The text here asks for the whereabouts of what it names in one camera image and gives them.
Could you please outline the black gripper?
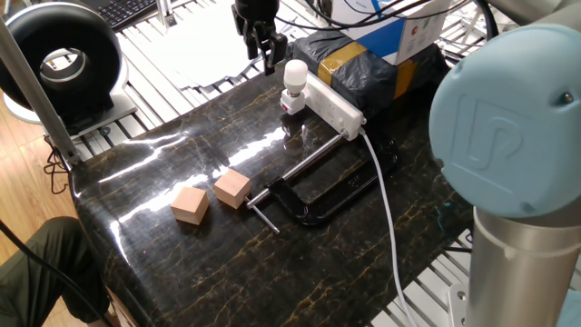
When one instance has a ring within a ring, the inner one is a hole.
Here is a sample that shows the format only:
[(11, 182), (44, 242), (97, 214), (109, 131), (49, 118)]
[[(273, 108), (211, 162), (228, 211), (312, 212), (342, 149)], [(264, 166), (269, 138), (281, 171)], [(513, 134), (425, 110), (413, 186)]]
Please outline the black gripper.
[[(231, 6), (237, 33), (243, 37), (249, 59), (258, 56), (255, 23), (274, 25), (279, 7), (279, 0), (235, 0)], [(265, 75), (273, 74), (276, 64), (285, 58), (287, 44), (288, 38), (284, 34), (270, 33), (260, 37)]]

